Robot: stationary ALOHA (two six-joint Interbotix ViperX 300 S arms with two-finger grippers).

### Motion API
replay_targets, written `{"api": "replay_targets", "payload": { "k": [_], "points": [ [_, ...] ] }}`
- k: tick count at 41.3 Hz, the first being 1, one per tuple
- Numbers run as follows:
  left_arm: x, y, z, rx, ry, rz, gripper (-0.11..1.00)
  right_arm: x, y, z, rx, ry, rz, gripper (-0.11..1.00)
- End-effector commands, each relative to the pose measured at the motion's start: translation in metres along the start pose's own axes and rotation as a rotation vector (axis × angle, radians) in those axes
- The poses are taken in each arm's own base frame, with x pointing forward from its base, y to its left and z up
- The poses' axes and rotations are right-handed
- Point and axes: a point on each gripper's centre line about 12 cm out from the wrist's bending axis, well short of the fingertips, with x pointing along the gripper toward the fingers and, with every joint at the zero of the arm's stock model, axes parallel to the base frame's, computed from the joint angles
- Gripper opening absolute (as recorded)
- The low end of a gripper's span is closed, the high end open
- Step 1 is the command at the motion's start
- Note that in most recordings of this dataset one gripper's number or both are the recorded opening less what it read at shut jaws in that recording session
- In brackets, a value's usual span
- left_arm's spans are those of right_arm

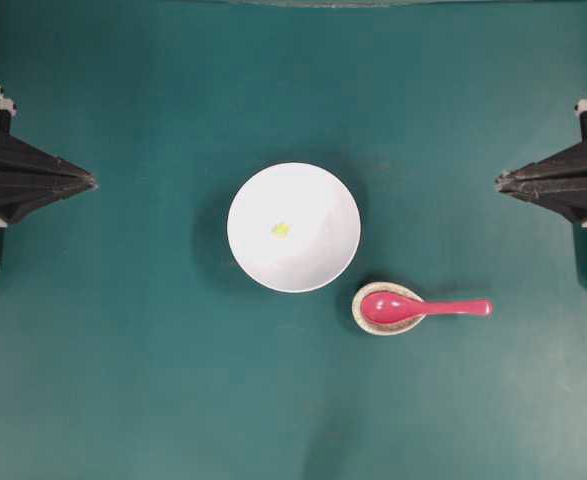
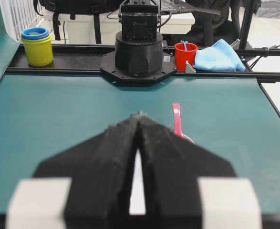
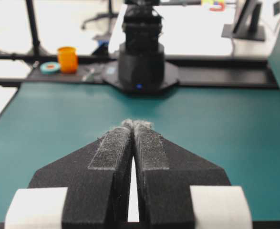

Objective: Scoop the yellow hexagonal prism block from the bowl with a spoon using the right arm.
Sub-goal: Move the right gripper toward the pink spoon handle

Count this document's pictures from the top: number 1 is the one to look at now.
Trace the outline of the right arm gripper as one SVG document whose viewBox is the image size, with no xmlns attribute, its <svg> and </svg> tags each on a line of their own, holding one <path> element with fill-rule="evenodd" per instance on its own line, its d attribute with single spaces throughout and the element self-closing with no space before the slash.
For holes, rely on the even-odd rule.
<svg viewBox="0 0 587 480">
<path fill-rule="evenodd" d="M 582 142 L 539 162 L 505 171 L 496 179 L 498 192 L 553 211 L 587 229 L 587 98 L 575 106 Z"/>
</svg>

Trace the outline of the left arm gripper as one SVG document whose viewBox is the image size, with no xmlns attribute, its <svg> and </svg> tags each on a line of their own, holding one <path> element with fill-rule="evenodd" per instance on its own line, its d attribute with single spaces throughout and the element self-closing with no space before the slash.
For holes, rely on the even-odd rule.
<svg viewBox="0 0 587 480">
<path fill-rule="evenodd" d="M 52 176 L 0 175 L 0 264 L 8 224 L 96 187 L 91 173 L 10 135 L 15 115 L 15 103 L 4 96 L 0 85 L 0 168 Z"/>
</svg>

